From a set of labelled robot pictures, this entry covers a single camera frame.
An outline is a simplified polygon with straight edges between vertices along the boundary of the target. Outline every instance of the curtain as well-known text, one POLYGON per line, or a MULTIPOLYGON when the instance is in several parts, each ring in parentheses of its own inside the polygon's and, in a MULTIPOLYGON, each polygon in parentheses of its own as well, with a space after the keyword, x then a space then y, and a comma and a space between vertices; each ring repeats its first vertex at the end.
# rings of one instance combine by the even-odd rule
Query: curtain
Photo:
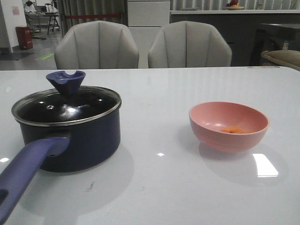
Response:
MULTIPOLYGON (((171 10, 199 8, 199 10, 222 10, 230 0, 171 0, 171 10)), ((239 6, 245 9, 257 9, 258 3, 263 9, 300 9, 300 0, 239 0, 239 6)))
POLYGON ((95 20, 126 22, 125 0, 57 0, 63 35, 70 27, 95 20))

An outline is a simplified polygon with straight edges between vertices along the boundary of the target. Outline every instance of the fruit bowl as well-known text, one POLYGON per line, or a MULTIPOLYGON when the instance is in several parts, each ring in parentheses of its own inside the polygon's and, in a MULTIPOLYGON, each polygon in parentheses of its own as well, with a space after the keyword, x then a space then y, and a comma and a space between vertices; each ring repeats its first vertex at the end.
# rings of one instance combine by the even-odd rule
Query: fruit bowl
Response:
POLYGON ((192 107, 189 118, 195 136, 218 151, 240 152, 256 146, 265 135, 268 118, 233 102, 205 102, 192 107))

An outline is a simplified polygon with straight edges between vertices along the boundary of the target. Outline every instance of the chair back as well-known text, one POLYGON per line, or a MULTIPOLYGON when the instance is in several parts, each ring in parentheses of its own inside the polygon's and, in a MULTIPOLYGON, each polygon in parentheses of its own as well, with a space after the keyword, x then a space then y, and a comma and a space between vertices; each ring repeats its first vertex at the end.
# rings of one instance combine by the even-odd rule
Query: chair back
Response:
POLYGON ((93 21, 70 28, 54 57, 57 69, 137 68, 139 52, 127 26, 93 21))
POLYGON ((149 68, 228 67, 232 51, 218 30, 181 21, 162 26, 148 54, 149 68))

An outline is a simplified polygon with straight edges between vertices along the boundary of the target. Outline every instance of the table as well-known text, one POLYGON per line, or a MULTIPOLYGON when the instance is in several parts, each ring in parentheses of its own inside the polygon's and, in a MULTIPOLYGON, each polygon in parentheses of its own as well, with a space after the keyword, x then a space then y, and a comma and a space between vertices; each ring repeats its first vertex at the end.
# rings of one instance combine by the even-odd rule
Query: table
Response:
POLYGON ((29 14, 26 14, 26 15, 29 16, 29 17, 31 17, 31 18, 37 18, 38 26, 39 26, 40 29, 41 29, 40 18, 41 17, 48 17, 49 21, 48 21, 47 34, 49 34, 49 30, 50 30, 50 26, 51 26, 51 19, 52 18, 53 18, 52 32, 54 31, 54 28, 55 28, 55 22, 57 23, 57 26, 60 28, 60 25, 59 25, 59 23, 56 20, 56 17, 58 17, 58 14, 56 14, 56 13, 53 13, 53 14, 50 14, 50 13, 47 13, 47 14, 41 14, 41 13, 33 14, 33 13, 29 13, 29 14))
MULTIPOLYGON (((285 67, 84 70, 122 97, 121 144, 74 173, 38 171, 6 225, 299 225, 300 72, 285 67), (189 109, 232 101, 270 119, 251 150, 224 154, 194 136, 189 109)), ((52 88, 52 71, 0 71, 0 172, 23 147, 10 109, 52 88)))

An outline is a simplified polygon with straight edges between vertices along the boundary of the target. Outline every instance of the floor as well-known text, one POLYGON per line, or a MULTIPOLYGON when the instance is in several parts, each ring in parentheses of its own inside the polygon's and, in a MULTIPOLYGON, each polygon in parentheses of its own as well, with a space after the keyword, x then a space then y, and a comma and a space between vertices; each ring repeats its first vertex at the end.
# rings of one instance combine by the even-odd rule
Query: floor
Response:
POLYGON ((43 70, 56 69, 54 50, 62 39, 61 31, 55 29, 47 34, 47 27, 41 32, 34 33, 32 39, 33 48, 28 50, 15 50, 14 53, 33 53, 19 60, 0 60, 0 70, 43 70))

